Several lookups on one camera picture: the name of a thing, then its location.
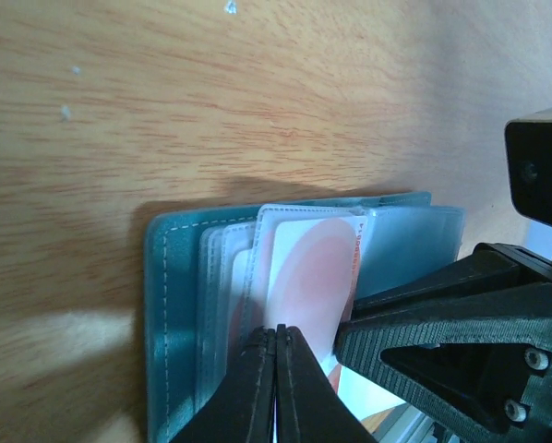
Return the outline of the teal card holder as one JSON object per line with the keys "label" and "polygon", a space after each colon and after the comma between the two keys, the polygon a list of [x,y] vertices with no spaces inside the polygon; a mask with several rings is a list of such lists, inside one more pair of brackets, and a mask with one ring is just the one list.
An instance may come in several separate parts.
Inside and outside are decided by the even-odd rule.
{"label": "teal card holder", "polygon": [[[307,207],[360,208],[381,215],[366,236],[357,280],[359,299],[415,281],[453,262],[465,212],[434,206],[428,192],[380,197],[306,199]],[[148,226],[144,248],[148,440],[174,437],[207,400],[203,342],[215,330],[208,312],[230,284],[220,264],[225,245],[207,251],[207,237],[231,228],[244,242],[260,207],[204,208],[164,213]]]}

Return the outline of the red and white card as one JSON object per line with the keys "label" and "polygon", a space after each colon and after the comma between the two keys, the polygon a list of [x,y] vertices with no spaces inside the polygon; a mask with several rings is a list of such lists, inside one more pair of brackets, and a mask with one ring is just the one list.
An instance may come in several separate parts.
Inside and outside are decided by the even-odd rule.
{"label": "red and white card", "polygon": [[296,326],[321,369],[336,366],[332,346],[354,295],[367,217],[284,221],[274,236],[264,324]]}

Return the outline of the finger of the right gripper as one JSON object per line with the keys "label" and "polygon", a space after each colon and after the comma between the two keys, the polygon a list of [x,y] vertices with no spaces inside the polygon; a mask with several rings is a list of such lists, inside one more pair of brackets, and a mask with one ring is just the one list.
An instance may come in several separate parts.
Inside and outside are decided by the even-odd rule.
{"label": "finger of the right gripper", "polygon": [[514,245],[362,298],[338,361],[456,434],[552,434],[552,261]]}

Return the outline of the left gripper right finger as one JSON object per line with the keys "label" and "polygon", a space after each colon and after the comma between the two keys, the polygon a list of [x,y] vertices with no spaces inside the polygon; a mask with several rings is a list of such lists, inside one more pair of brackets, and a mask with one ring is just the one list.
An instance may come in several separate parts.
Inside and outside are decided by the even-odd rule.
{"label": "left gripper right finger", "polygon": [[276,431],[279,442],[373,442],[335,393],[301,330],[276,329]]}

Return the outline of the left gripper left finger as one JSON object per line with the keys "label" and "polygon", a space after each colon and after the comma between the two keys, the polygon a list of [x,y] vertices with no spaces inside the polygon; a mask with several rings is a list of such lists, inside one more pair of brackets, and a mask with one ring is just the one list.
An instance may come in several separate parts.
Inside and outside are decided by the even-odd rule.
{"label": "left gripper left finger", "polygon": [[276,331],[255,329],[209,401],[173,442],[271,442]]}

